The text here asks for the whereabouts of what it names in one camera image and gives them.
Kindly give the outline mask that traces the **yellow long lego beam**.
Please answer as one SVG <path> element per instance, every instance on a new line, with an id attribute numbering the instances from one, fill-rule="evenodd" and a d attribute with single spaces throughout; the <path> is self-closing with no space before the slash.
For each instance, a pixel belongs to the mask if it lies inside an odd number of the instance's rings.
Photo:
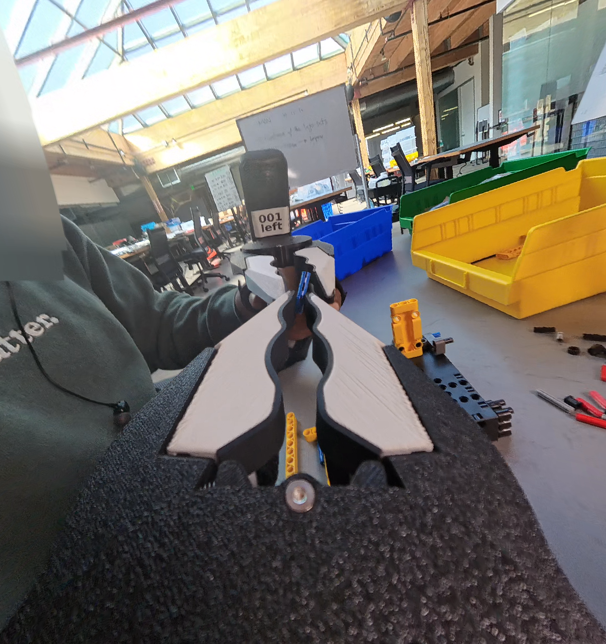
<path id="1" fill-rule="evenodd" d="M 299 438 L 298 421 L 293 412 L 286 415 L 286 436 L 285 436 L 285 478 L 289 479 L 299 472 Z"/>

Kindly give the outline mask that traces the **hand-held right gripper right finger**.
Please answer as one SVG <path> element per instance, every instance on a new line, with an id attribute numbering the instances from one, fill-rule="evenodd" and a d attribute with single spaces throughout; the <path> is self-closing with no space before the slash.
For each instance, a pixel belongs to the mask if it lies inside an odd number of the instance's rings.
<path id="1" fill-rule="evenodd" d="M 382 459 L 434 449 L 384 344 L 318 296 L 307 296 L 316 432 L 329 459 Z"/>

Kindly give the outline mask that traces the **person's left hand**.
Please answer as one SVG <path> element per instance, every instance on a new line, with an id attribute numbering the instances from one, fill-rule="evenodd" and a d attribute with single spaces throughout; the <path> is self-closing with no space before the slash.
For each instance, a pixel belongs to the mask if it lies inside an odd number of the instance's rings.
<path id="1" fill-rule="evenodd" d="M 340 310 L 345 299 L 346 292 L 339 280 L 335 279 L 334 299 L 331 306 Z M 243 323 L 267 307 L 266 302 L 252 294 L 245 283 L 238 284 L 234 304 L 235 311 Z M 303 313 L 297 314 L 293 326 L 288 330 L 288 358 L 282 369 L 303 361 L 307 357 L 311 342 L 312 332 L 307 326 L 307 318 Z"/>

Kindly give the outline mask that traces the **whiteboard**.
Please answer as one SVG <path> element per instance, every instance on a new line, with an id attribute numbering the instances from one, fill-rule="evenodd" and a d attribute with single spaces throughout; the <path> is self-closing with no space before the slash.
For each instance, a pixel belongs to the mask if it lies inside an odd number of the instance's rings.
<path id="1" fill-rule="evenodd" d="M 239 118 L 236 125 L 247 151 L 283 153 L 290 189 L 359 165 L 344 84 Z"/>

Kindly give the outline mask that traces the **black office chair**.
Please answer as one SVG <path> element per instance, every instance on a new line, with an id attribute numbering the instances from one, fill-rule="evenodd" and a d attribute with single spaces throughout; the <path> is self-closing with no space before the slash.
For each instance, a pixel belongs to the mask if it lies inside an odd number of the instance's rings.
<path id="1" fill-rule="evenodd" d="M 181 264 L 171 252 L 166 230 L 163 227 L 156 227 L 148 230 L 150 252 L 155 265 L 158 268 L 162 286 L 171 285 L 179 292 L 194 295 L 194 291 L 188 281 Z"/>
<path id="2" fill-rule="evenodd" d="M 414 192 L 416 189 L 416 170 L 413 169 L 410 161 L 406 158 L 401 143 L 391 146 L 391 156 L 402 175 L 402 196 Z"/>

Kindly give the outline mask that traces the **long wooden desk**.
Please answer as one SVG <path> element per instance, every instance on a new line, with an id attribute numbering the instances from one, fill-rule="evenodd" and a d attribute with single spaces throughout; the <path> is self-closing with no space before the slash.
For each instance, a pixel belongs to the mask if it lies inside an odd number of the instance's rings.
<path id="1" fill-rule="evenodd" d="M 475 153 L 489 153 L 489 163 L 492 167 L 498 167 L 500 149 L 526 136 L 532 136 L 540 129 L 539 124 L 505 133 L 492 139 L 485 139 L 467 146 L 440 152 L 436 155 L 417 158 L 410 167 L 413 171 L 420 171 L 426 167 L 452 167 L 453 165 L 462 165 L 470 162 Z"/>

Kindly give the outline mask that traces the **yellow plastic storage bin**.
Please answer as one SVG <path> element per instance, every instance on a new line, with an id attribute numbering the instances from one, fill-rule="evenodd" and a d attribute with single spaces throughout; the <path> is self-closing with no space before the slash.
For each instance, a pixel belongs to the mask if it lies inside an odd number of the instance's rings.
<path id="1" fill-rule="evenodd" d="M 523 245 L 517 259 L 495 254 Z M 606 292 L 606 157 L 419 214 L 412 263 L 517 319 Z"/>

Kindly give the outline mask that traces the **person's left forearm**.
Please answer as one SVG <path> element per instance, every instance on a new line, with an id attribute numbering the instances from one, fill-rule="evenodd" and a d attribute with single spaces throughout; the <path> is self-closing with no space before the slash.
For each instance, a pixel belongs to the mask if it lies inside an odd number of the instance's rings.
<path id="1" fill-rule="evenodd" d="M 203 298 L 178 293 L 160 296 L 153 348 L 147 357 L 151 372 L 184 368 L 241 326 L 240 295 L 238 286 L 228 285 Z"/>

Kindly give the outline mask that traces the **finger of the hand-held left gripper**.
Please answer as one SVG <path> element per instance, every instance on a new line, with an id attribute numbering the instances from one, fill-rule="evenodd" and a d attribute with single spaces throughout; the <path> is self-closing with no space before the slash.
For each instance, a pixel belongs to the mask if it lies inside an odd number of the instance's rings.
<path id="1" fill-rule="evenodd" d="M 286 284 L 278 267 L 275 257 L 266 254 L 249 254 L 244 257 L 244 278 L 251 294 L 265 305 L 286 294 Z"/>
<path id="2" fill-rule="evenodd" d="M 335 259 L 332 253 L 319 246 L 296 251 L 296 268 L 310 272 L 309 284 L 325 302 L 334 302 L 336 291 Z"/>

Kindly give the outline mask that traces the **pile of lego pins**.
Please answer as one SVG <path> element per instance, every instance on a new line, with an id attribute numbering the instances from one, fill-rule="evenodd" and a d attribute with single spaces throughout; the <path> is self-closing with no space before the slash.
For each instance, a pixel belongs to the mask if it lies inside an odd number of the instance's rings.
<path id="1" fill-rule="evenodd" d="M 581 338 L 590 343 L 587 349 L 588 355 L 603 361 L 599 380 L 606 383 L 606 334 L 583 333 Z M 606 397 L 599 391 L 590 390 L 586 397 L 567 395 L 564 398 L 554 397 L 540 389 L 535 390 L 534 393 L 577 423 L 606 430 Z"/>

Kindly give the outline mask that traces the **paper chart sign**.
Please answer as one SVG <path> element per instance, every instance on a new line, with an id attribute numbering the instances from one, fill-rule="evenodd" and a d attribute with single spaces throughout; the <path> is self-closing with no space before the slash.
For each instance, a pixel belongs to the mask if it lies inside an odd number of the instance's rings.
<path id="1" fill-rule="evenodd" d="M 204 178 L 218 213 L 243 205 L 229 165 L 212 169 L 205 173 Z"/>

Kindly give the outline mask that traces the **blue plastic storage bin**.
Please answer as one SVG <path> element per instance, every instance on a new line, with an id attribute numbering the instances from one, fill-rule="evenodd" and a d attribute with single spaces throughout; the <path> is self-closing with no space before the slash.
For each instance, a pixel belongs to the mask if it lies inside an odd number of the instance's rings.
<path id="1" fill-rule="evenodd" d="M 295 229 L 293 235 L 333 246 L 336 277 L 343 280 L 392 251 L 392 228 L 392 206 L 385 205 L 315 221 Z"/>

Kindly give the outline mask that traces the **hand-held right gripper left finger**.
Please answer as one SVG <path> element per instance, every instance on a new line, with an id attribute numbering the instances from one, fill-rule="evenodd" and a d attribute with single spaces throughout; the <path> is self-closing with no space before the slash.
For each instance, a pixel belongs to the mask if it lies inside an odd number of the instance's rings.
<path id="1" fill-rule="evenodd" d="M 277 371 L 288 356 L 290 294 L 224 338 L 167 444 L 173 457 L 270 461 L 283 445 Z"/>

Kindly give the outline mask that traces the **person's green sweatshirt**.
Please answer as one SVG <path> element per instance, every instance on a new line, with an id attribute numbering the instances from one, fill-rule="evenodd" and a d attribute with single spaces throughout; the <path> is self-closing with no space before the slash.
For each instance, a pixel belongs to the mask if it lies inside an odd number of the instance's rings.
<path id="1" fill-rule="evenodd" d="M 110 407 L 155 394 L 161 310 L 130 263 L 71 221 L 63 278 L 0 281 L 0 631 L 45 566 L 77 490 L 117 435 Z"/>

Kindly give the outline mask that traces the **black lego base assembly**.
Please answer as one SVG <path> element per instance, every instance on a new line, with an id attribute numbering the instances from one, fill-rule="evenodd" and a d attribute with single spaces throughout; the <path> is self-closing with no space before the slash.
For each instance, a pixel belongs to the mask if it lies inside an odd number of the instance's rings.
<path id="1" fill-rule="evenodd" d="M 393 346 L 452 399 L 492 441 L 512 435 L 514 410 L 503 399 L 484 398 L 447 355 L 451 336 L 424 331 L 416 299 L 389 307 Z"/>

